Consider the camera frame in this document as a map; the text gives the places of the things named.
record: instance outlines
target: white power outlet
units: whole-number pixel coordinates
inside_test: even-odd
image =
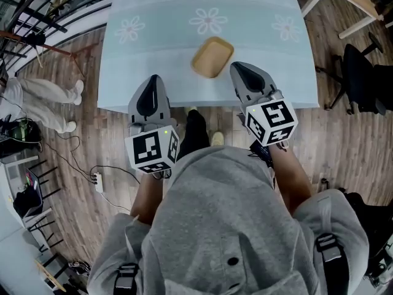
[[[103,176],[100,173],[94,173],[94,177],[97,179],[96,182],[96,191],[102,194],[104,192],[104,186],[103,186]]]

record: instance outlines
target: forearm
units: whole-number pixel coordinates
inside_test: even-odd
[[[311,183],[291,149],[282,150],[274,144],[269,150],[280,193],[292,214],[311,197]]]
[[[155,212],[162,201],[162,187],[162,180],[156,180],[151,174],[143,175],[131,208],[131,216],[135,218],[139,215],[140,222],[152,225]]]

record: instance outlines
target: yellow tray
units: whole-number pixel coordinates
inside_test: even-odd
[[[191,61],[194,71],[213,79],[224,69],[235,49],[220,37],[208,38]]]

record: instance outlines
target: light blue tablecloth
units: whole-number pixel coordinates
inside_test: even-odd
[[[239,104],[229,65],[215,79],[191,68],[211,36],[235,47],[231,62],[268,72],[294,107],[318,106],[313,54],[297,0],[114,0],[98,107],[126,112],[137,87],[152,74],[162,77],[171,106]]]

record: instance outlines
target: flower pattern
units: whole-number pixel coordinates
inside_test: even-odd
[[[271,27],[275,30],[281,32],[280,38],[283,41],[287,41],[289,38],[294,42],[299,42],[299,35],[302,33],[299,27],[294,25],[294,20],[292,17],[287,17],[286,19],[280,15],[276,15],[276,23],[273,23]]]
[[[204,35],[208,30],[213,34],[220,34],[222,29],[219,24],[228,22],[227,17],[218,16],[219,10],[216,7],[211,8],[209,12],[197,9],[195,13],[198,17],[191,18],[189,23],[191,25],[199,25],[197,30],[199,35]]]
[[[119,43],[124,44],[127,40],[136,41],[138,39],[138,33],[136,31],[143,30],[145,23],[138,23],[139,16],[133,17],[131,21],[122,20],[122,28],[115,32],[116,36],[120,36]]]

